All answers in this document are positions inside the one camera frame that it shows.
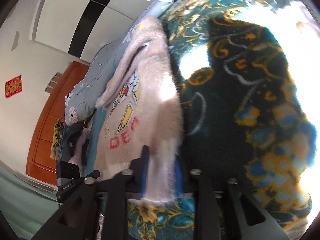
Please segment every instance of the air vent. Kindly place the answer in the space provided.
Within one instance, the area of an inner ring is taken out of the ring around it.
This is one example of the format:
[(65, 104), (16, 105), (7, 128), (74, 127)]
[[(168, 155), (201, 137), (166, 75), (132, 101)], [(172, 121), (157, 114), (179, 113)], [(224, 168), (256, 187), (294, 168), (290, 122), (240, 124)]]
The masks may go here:
[(57, 72), (54, 77), (51, 79), (50, 83), (47, 85), (46, 89), (44, 91), (48, 92), (49, 94), (52, 93), (54, 87), (58, 83), (62, 76), (62, 73)]

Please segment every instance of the sunlight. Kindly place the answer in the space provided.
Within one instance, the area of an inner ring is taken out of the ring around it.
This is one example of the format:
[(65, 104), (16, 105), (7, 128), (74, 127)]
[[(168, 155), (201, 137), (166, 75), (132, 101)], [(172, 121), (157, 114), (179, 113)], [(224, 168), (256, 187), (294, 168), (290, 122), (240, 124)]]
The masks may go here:
[[(288, 63), (289, 73), (297, 87), (297, 99), (308, 120), (320, 127), (320, 61), (317, 59), (320, 48), (320, 30), (302, 2), (291, 2), (276, 13), (259, 5), (250, 6), (240, 13), (237, 19), (267, 27), (282, 47)], [(316, 154), (315, 163), (301, 175), (301, 187), (310, 193), (312, 211), (308, 216), (309, 225), (320, 210), (320, 188), (315, 185), (320, 177), (320, 157)]]
[(173, 98), (177, 93), (176, 87), (173, 83), (172, 77), (169, 73), (165, 73), (163, 77), (163, 82), (160, 87), (160, 98), (162, 101), (167, 101)]
[(206, 45), (199, 46), (191, 50), (180, 61), (180, 71), (184, 79), (188, 79), (194, 71), (209, 67), (208, 47)]

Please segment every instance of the yellow towel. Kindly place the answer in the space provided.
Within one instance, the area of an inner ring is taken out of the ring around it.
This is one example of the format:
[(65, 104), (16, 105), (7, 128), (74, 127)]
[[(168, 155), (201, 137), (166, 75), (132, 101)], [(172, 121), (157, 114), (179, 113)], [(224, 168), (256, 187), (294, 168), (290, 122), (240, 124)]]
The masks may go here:
[(62, 131), (65, 126), (66, 126), (66, 123), (62, 119), (57, 120), (54, 126), (53, 139), (52, 139), (52, 145), (51, 145), (51, 154), (50, 154), (50, 158), (53, 160), (59, 159), (59, 145), (60, 145), (60, 140), (62, 138)]

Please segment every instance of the folded clothes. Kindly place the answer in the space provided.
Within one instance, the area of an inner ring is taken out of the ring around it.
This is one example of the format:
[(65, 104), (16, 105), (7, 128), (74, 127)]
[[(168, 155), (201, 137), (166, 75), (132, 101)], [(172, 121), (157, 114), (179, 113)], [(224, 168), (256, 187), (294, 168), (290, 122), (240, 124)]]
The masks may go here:
[(71, 158), (75, 157), (71, 160), (72, 163), (76, 161), (75, 164), (77, 164), (79, 168), (86, 165), (86, 151), (89, 143), (89, 140), (87, 140), (88, 134), (89, 130), (84, 128), (82, 124), (75, 123), (70, 125), (63, 136), (61, 160), (68, 162)]
[(66, 125), (63, 129), (63, 132), (62, 132), (62, 139), (60, 140), (60, 144), (59, 144), (59, 158), (62, 157), (63, 142), (66, 140), (66, 135), (67, 135), (68, 129), (69, 129), (69, 126)]
[(59, 145), (60, 141), (62, 139), (62, 132), (65, 127), (65, 122), (62, 119), (57, 120), (54, 131), (53, 131), (53, 139), (52, 139), (52, 145), (51, 145), (51, 154), (50, 158), (53, 160), (59, 159)]
[(83, 128), (80, 137), (78, 138), (74, 150), (73, 157), (68, 161), (69, 163), (76, 164), (80, 169), (82, 169), (82, 146), (84, 145), (90, 131), (87, 128)]

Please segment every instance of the screw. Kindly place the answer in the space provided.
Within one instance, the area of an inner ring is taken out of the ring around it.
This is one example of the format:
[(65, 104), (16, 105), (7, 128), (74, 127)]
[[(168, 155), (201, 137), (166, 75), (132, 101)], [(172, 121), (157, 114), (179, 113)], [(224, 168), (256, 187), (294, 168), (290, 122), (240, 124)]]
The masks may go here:
[(132, 175), (133, 174), (133, 170), (130, 170), (130, 169), (127, 169), (127, 170), (123, 170), (121, 172), (122, 175), (124, 176), (129, 176), (129, 175)]
[(228, 179), (228, 183), (230, 185), (235, 185), (235, 184), (238, 184), (238, 180), (235, 178), (230, 178), (230, 179)]
[(199, 170), (199, 169), (192, 169), (192, 170), (190, 171), (190, 174), (191, 174), (191, 175), (200, 175), (200, 174), (201, 174), (201, 170)]
[(84, 183), (87, 185), (92, 185), (95, 181), (96, 181), (95, 178), (92, 178), (92, 177), (87, 177), (84, 179)]

